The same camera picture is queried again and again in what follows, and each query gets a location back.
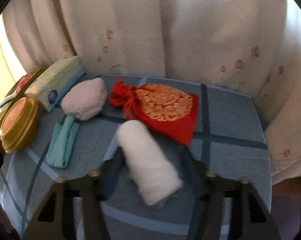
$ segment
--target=light blue cloth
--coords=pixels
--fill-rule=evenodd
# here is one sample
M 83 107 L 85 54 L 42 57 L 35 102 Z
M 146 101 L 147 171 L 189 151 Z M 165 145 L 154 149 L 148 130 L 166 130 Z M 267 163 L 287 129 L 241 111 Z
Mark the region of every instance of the light blue cloth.
M 75 123 L 74 120 L 75 117 L 69 115 L 66 117 L 63 125 L 55 124 L 46 155 L 46 163 L 48 165 L 57 168 L 67 167 L 79 128 L 79 124 Z

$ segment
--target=white cloth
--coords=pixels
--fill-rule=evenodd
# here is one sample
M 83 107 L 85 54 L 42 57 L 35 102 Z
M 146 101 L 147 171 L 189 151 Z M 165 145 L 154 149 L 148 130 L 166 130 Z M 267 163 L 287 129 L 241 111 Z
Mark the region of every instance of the white cloth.
M 268 126 L 265 137 L 272 159 L 272 183 L 301 176 L 301 62 L 290 98 Z
M 5 97 L 2 101 L 0 101 L 0 111 L 5 111 L 10 105 L 10 101 L 12 101 L 16 97 L 16 93 L 12 93 L 11 95 Z
M 87 73 L 223 86 L 252 96 L 268 134 L 299 82 L 301 10 L 293 0 L 12 0 L 3 18 L 28 72 L 77 53 Z M 273 138 L 269 145 L 280 145 Z M 270 155 L 281 150 L 272 146 Z
M 118 128 L 117 138 L 132 178 L 148 206 L 181 188 L 182 181 L 175 167 L 142 122 L 131 120 L 123 123 Z

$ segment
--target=light green tissue box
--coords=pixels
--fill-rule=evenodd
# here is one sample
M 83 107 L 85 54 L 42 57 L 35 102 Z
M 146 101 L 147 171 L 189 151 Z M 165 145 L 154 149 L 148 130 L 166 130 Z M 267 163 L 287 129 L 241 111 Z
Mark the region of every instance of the light green tissue box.
M 84 74 L 79 56 L 65 58 L 46 69 L 26 90 L 25 96 L 36 99 L 50 112 Z

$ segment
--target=pink fluffy sponge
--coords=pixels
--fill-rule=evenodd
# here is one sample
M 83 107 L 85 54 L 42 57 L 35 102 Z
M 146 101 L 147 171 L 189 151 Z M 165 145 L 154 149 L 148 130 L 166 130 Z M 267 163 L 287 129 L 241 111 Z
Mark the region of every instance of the pink fluffy sponge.
M 105 83 L 101 78 L 87 80 L 74 86 L 61 102 L 65 114 L 79 120 L 88 120 L 99 114 L 107 99 Z

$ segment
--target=white rolled towel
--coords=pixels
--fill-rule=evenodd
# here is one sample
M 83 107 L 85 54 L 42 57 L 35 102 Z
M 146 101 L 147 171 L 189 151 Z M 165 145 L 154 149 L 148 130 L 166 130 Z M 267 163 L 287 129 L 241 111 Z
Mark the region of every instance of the white rolled towel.
M 132 178 L 148 206 L 182 187 L 175 167 L 142 122 L 131 120 L 123 123 L 118 129 L 117 138 Z

